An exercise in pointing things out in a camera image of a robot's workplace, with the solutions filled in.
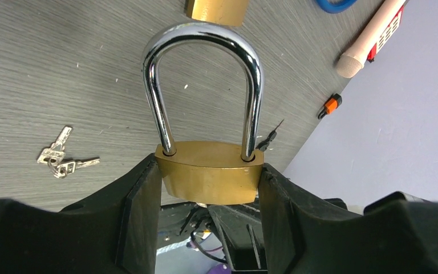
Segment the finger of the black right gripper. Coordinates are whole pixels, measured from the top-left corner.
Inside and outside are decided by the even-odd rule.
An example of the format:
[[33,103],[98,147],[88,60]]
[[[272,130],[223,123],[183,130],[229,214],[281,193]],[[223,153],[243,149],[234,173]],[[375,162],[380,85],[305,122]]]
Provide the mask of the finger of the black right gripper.
[[232,273],[267,273],[259,204],[209,205],[208,211]]

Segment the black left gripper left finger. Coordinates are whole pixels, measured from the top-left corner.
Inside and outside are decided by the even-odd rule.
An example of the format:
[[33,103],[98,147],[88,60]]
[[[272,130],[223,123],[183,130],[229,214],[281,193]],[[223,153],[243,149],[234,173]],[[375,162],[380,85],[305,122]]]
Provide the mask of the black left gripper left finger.
[[153,155],[59,212],[0,199],[0,273],[154,273],[160,204]]

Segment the brass padlock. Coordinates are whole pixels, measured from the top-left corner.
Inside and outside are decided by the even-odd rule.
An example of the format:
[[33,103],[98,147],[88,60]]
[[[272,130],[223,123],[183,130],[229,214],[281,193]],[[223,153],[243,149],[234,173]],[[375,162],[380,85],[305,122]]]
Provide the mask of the brass padlock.
[[[171,49],[202,42],[231,55],[246,76],[242,143],[173,138],[159,83],[159,63]],[[237,33],[205,22],[177,23],[157,33],[143,51],[143,82],[160,144],[155,158],[171,196],[191,202],[235,205],[255,200],[264,153],[256,148],[265,73],[255,49]]]
[[197,21],[239,27],[248,5],[248,0],[188,0],[186,15]]

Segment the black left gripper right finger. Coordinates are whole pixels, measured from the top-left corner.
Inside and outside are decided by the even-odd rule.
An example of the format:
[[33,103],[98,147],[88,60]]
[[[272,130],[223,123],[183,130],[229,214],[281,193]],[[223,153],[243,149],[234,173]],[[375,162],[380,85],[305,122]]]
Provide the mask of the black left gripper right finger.
[[438,273],[438,203],[395,192],[359,215],[266,164],[259,204],[269,273]]

